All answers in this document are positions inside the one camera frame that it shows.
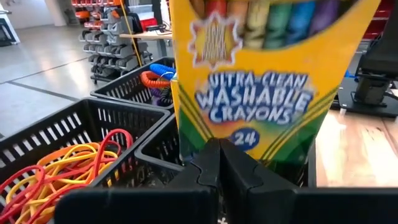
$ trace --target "black plastic basket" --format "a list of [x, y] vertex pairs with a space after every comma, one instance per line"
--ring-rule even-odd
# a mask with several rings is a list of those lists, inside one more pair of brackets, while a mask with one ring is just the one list
[[[174, 58], [163, 57], [152, 63], [159, 63], [169, 67], [175, 67]], [[162, 108], [173, 112], [173, 104], [169, 106], [152, 105], [152, 94], [150, 93], [150, 90], [141, 82], [140, 74], [144, 71], [149, 71], [149, 66], [152, 63], [137, 68], [113, 80], [112, 82], [109, 82], [107, 85], [102, 86], [95, 91], [92, 91], [90, 95], [123, 103], [132, 103], [136, 105], [146, 105], [155, 108]]]
[[108, 187], [109, 183], [113, 187], [138, 187], [147, 185], [152, 178], [164, 185], [169, 183], [183, 170], [179, 158], [175, 114], [167, 118], [150, 136], [140, 145], [128, 149], [92, 184], [103, 187]]
[[[82, 99], [0, 141], [0, 183], [62, 147], [100, 142], [115, 128], [123, 128], [131, 133], [134, 144], [126, 149], [131, 152], [169, 115], [169, 111], [157, 108], [96, 98]], [[113, 140], [126, 147], [124, 137], [115, 136]], [[0, 210], [4, 208], [6, 191], [1, 192]]]

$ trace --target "crayon box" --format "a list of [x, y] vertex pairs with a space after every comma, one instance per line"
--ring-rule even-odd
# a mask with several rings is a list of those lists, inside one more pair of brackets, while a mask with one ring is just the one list
[[378, 5], [174, 0], [182, 159], [227, 138], [294, 179]]

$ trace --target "display rack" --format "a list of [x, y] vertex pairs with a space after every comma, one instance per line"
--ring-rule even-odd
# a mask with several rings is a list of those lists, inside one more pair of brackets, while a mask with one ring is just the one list
[[[120, 15], [120, 0], [73, 0], [76, 13], [89, 12], [85, 17], [86, 28], [78, 40], [84, 42], [83, 51], [91, 54], [88, 62], [92, 64], [91, 79], [110, 82], [139, 66], [137, 55], [130, 39], [120, 38], [120, 34], [128, 33], [127, 27], [133, 27], [132, 19]], [[151, 58], [147, 52], [148, 44], [136, 42], [140, 51], [141, 61]]]

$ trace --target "desk leg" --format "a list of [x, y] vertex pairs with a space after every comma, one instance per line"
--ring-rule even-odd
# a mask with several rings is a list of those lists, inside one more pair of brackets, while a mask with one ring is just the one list
[[165, 40], [160, 39], [157, 41], [157, 51], [160, 57], [166, 57], [167, 56], [167, 50], [166, 50], [166, 43]]

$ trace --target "wooden table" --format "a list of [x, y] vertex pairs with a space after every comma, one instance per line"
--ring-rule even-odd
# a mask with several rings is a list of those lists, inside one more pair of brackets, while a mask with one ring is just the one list
[[316, 138], [318, 187], [397, 187], [398, 123], [330, 110]]
[[164, 40], [171, 40], [173, 34], [171, 32], [161, 33], [160, 31], [143, 32], [141, 34], [120, 34], [122, 38], [141, 38], [143, 40], [157, 40], [157, 49], [161, 57], [167, 56], [166, 43]]
[[168, 39], [171, 40], [173, 38], [173, 34], [171, 32], [160, 33], [160, 31], [150, 31], [143, 32], [141, 34], [120, 34], [120, 37], [123, 38], [141, 38], [141, 39]]

